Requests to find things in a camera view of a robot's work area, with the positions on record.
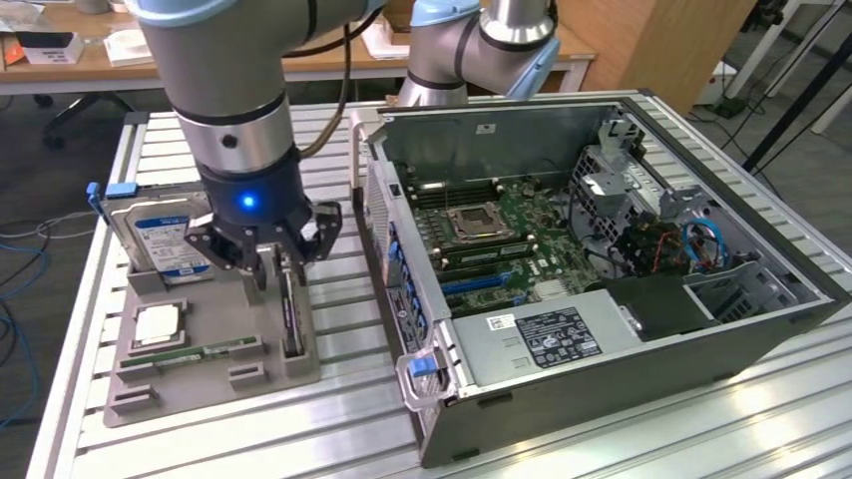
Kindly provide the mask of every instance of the electronic device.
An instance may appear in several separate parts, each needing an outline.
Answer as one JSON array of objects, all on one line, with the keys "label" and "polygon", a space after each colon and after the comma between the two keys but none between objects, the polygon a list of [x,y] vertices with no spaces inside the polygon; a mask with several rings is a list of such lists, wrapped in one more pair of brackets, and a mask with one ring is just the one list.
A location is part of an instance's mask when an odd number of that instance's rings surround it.
[{"label": "electronic device", "polygon": [[730,377],[849,302],[627,97],[353,118],[423,467]]}]

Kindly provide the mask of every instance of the slotted aluminum surface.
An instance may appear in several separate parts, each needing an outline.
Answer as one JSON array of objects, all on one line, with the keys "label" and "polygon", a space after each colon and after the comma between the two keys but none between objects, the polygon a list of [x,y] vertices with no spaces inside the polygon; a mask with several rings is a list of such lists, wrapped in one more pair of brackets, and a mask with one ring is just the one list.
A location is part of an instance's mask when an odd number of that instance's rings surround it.
[{"label": "slotted aluminum surface", "polygon": [[[633,99],[837,282],[852,289],[849,257],[735,170],[663,105],[637,94]],[[331,111],[329,105],[293,109],[301,145],[315,136]],[[173,114],[151,115],[135,133],[135,141],[122,137],[117,162],[126,159],[129,167],[126,172],[113,171],[113,181],[134,179],[143,185],[193,181],[197,174]],[[669,182],[687,186],[689,177],[667,155],[651,144],[646,148],[646,160]],[[346,211],[330,259],[309,271],[321,382],[106,428],[102,407],[126,257],[101,226],[45,412],[45,424],[50,421],[51,425],[39,432],[30,477],[750,478],[852,474],[852,308],[786,341],[727,381],[458,464],[419,469],[347,199],[345,126],[321,154],[302,161],[301,170],[307,196],[343,202]]]}]

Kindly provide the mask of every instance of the sticker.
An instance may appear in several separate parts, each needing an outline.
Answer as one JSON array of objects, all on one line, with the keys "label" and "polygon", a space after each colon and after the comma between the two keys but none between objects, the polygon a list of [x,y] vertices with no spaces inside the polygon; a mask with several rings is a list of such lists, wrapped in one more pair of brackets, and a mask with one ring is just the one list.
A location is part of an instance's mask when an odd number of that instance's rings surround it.
[{"label": "sticker", "polygon": [[186,276],[210,268],[207,259],[186,244],[189,217],[151,218],[135,222],[135,231],[154,269],[165,276]]},{"label": "sticker", "polygon": [[573,307],[517,319],[514,323],[531,360],[541,368],[558,366],[601,353],[597,341]]},{"label": "sticker", "polygon": [[477,254],[475,256],[462,257],[461,262],[481,261],[482,259],[491,259],[493,257],[497,257],[497,253],[486,252],[485,254]]},{"label": "sticker", "polygon": [[501,329],[506,329],[507,327],[514,327],[513,314],[502,314],[499,316],[486,317],[483,320],[487,321],[487,327],[491,331],[499,331]]},{"label": "sticker", "polygon": [[506,246],[499,250],[499,256],[503,254],[518,254],[529,249],[529,244],[515,244],[514,246]]},{"label": "sticker", "polygon": [[483,123],[481,125],[475,125],[477,135],[491,135],[494,133],[495,133],[495,123]]}]

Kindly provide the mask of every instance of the floor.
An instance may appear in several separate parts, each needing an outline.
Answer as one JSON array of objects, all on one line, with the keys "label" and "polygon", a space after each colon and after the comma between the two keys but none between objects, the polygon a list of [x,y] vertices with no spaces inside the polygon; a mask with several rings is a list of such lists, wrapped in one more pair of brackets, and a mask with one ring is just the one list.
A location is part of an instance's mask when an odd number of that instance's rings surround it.
[{"label": "floor", "polygon": [[[730,48],[727,60],[741,65],[759,39],[759,32],[742,34]],[[754,78],[765,74],[770,62],[791,48],[785,40],[778,40],[769,58],[757,70]],[[765,113],[754,115],[737,136],[737,144],[750,151],[774,121],[785,111],[797,93],[803,89],[823,59],[809,56],[781,95],[762,103]],[[801,120],[795,122],[783,138],[789,138],[822,110],[830,99],[852,81],[852,73],[841,71],[826,86],[822,94],[807,107]],[[362,82],[361,100],[374,100],[391,91],[393,82]],[[761,93],[758,86],[753,97]],[[169,108],[162,92],[131,92],[122,94],[126,101],[143,111],[163,111]],[[333,84],[297,85],[290,97],[294,103],[331,102],[337,97]],[[83,191],[89,182],[103,182],[107,178],[118,134],[121,114],[107,105],[98,105],[73,122],[65,131],[67,144],[63,151],[53,152],[41,146],[39,127],[50,116],[66,106],[73,97],[54,96],[55,105],[39,110],[31,99],[18,97],[7,110],[0,112],[0,224],[26,220],[43,221],[87,209]],[[713,115],[695,109],[702,119]],[[718,124],[733,131],[743,115]],[[726,136],[717,124],[695,122],[695,127],[717,144]],[[801,139],[766,170],[767,178],[782,198],[805,218],[823,232],[839,247],[852,253],[852,226],[845,205],[852,204],[852,108],[838,117],[823,136],[805,133]],[[727,154],[741,161],[742,155],[730,147]],[[54,235],[71,234],[87,230],[94,223],[91,217],[73,220],[53,231]],[[0,227],[0,234],[13,234],[31,229],[23,224]],[[0,243],[15,247],[39,247],[41,240],[2,239]],[[51,381],[53,369],[63,340],[65,323],[70,314],[82,264],[86,257],[89,238],[55,239],[50,241],[47,253],[50,264],[34,286],[6,302],[18,320],[31,346],[43,391],[37,407],[25,417],[35,423],[17,425],[0,430],[0,476],[22,477],[26,470],[31,444],[37,433],[37,417],[46,399],[46,389]],[[0,277],[5,277],[22,262],[26,254],[0,250]],[[3,286],[7,291],[11,285]],[[30,383],[26,362],[21,351],[15,352],[7,364],[0,368],[0,422],[10,411],[23,404],[29,397]]]}]

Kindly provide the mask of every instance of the red wire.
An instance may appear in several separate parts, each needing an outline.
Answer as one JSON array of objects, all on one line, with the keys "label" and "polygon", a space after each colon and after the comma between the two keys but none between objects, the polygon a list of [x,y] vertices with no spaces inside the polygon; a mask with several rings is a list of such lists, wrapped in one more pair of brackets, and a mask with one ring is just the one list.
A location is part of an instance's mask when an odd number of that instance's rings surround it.
[{"label": "red wire", "polygon": [[650,272],[655,272],[657,268],[659,267],[659,254],[662,253],[662,242],[665,241],[669,235],[670,235],[670,232],[662,234],[662,236],[659,237],[659,242],[655,244],[655,254],[653,255],[653,269],[650,270]]}]

